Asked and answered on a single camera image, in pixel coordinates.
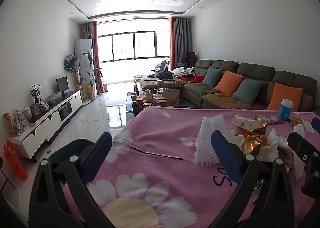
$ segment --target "potted plant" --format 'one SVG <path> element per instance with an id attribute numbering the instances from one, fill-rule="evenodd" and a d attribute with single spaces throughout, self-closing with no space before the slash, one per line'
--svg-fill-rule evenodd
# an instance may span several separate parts
<path id="1" fill-rule="evenodd" d="M 32 95 L 32 97 L 35 99 L 35 103 L 39 103 L 40 102 L 40 100 L 38 98 L 38 96 L 40 96 L 39 87 L 40 87 L 40 85 L 38 85 L 38 87 L 36 87 L 36 84 L 34 86 L 31 86 L 30 95 Z"/>
<path id="2" fill-rule="evenodd" d="M 100 71 L 101 68 L 96 68 L 96 69 L 92 69 L 92 63 L 93 63 L 93 59 L 92 59 L 92 56 L 90 54 L 89 51 L 87 51 L 87 53 L 84 53 L 84 54 L 87 54 L 88 55 L 88 59 L 89 59 L 89 62 L 90 62 L 90 72 L 88 72 L 86 70 L 86 72 L 88 73 L 89 75 L 89 78 L 90 78 L 90 82 L 87 81 L 87 79 L 85 79 L 84 77 L 82 77 L 80 79 L 80 83 L 82 84 L 83 80 L 85 80 L 88 84 L 89 84 L 89 87 L 87 88 L 87 91 L 88 93 L 90 94 L 90 100 L 93 102 L 94 100 L 94 97 L 93 97 L 93 93 L 94 93 L 94 88 L 95 88 L 95 85 L 94 85 L 94 81 L 95 81 L 95 74 L 98 72 L 98 74 L 100 74 L 101 77 L 102 76 L 102 73 Z"/>
<path id="3" fill-rule="evenodd" d="M 91 36 L 91 32 L 84 30 L 80 33 L 81 38 L 88 38 L 88 36 Z"/>

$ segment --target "blue pillow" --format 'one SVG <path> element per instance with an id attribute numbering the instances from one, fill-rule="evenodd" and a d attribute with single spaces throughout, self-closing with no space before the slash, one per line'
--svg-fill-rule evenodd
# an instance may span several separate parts
<path id="1" fill-rule="evenodd" d="M 209 67 L 202 83 L 211 88 L 215 87 L 216 83 L 219 80 L 219 76 L 221 72 L 222 72 L 222 69 Z"/>
<path id="2" fill-rule="evenodd" d="M 262 82 L 245 78 L 241 82 L 238 90 L 233 94 L 232 98 L 252 105 L 261 87 Z"/>

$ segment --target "white tile floor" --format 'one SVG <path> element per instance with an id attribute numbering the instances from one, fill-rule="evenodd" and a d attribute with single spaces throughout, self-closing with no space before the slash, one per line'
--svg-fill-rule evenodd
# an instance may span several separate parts
<path id="1" fill-rule="evenodd" d="M 51 145 L 42 144 L 35 154 L 38 161 L 78 138 L 96 142 L 104 131 L 112 136 L 119 133 L 126 124 L 127 93 L 133 91 L 134 83 L 113 84 L 108 86 L 108 92 L 99 95 L 94 102 L 81 108 L 66 127 L 59 133 Z M 19 190 L 18 209 L 25 215 L 29 213 L 29 200 L 39 163 L 34 164 L 21 159 L 28 172 L 28 178 L 21 180 L 14 173 L 9 179 Z"/>

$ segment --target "white cabinet drawer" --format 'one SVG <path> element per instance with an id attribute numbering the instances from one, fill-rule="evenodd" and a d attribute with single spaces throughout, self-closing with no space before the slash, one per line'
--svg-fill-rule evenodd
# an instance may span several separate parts
<path id="1" fill-rule="evenodd" d="M 78 109 L 80 104 L 82 103 L 80 94 L 77 94 L 75 95 L 75 97 L 72 97 L 70 99 L 70 103 L 71 103 L 72 111 L 75 111 L 76 109 Z"/>
<path id="2" fill-rule="evenodd" d="M 31 155 L 35 154 L 40 145 L 47 138 L 43 125 L 40 124 L 36 129 L 34 129 L 28 137 L 23 141 L 28 148 Z"/>
<path id="3" fill-rule="evenodd" d="M 42 123 L 47 137 L 54 133 L 55 128 L 61 123 L 59 112 L 56 110 L 50 117 Z"/>

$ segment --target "gold foil wrapper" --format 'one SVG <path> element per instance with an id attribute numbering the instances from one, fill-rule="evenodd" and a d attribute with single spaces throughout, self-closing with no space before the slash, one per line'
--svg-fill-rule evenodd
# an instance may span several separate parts
<path id="1" fill-rule="evenodd" d="M 262 145 L 262 139 L 266 135 L 267 124 L 268 123 L 264 123 L 249 133 L 249 135 L 244 140 L 244 144 L 242 145 L 242 152 L 244 154 L 249 154 L 257 146 Z"/>
<path id="2" fill-rule="evenodd" d="M 302 120 L 295 117 L 289 117 L 289 124 L 292 126 L 297 126 L 299 124 L 303 124 Z"/>
<path id="3" fill-rule="evenodd" d="M 282 159 L 284 162 L 285 169 L 287 170 L 287 173 L 291 168 L 293 168 L 293 152 L 289 152 L 287 150 L 284 150 L 282 148 L 277 147 L 278 153 L 279 153 L 279 158 Z"/>

